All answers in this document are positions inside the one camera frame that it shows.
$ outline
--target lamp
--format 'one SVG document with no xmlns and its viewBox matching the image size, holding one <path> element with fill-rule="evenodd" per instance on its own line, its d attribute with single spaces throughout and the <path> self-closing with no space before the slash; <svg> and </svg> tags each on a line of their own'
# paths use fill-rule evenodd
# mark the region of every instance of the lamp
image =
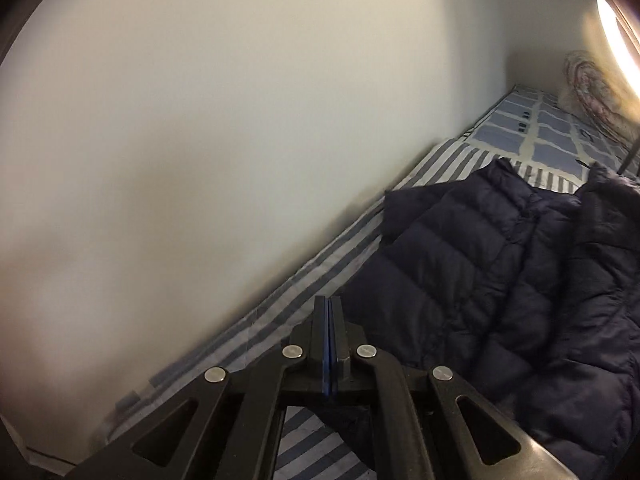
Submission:
<svg viewBox="0 0 640 480">
<path fill-rule="evenodd" d="M 606 0 L 598 0 L 598 12 L 616 62 L 629 85 L 640 98 L 640 68 L 626 46 L 625 38 L 618 25 L 618 17 Z"/>
</svg>

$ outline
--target mattress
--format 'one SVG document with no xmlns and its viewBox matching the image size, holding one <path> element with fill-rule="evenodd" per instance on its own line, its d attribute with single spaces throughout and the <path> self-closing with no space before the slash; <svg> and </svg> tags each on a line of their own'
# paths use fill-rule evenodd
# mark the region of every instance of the mattress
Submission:
<svg viewBox="0 0 640 480">
<path fill-rule="evenodd" d="M 577 186 L 594 160 L 616 171 L 626 149 L 563 112 L 557 103 L 551 94 L 517 85 L 461 138 L 478 148 L 528 160 Z M 637 168 L 636 159 L 629 175 Z"/>
<path fill-rule="evenodd" d="M 448 139 L 433 147 L 396 189 L 462 180 L 500 156 L 495 150 L 463 139 Z M 559 192 L 576 189 L 572 180 L 527 160 L 511 158 L 511 162 L 532 186 Z M 333 294 L 376 251 L 381 220 L 382 198 L 249 314 L 149 378 L 139 391 L 121 399 L 100 429 L 101 443 L 127 431 L 209 367 L 222 366 L 233 372 L 279 344 L 311 313 L 316 294 Z M 313 413 L 305 408 L 288 408 L 276 480 L 374 477 L 375 473 L 357 459 L 340 436 Z"/>
</svg>

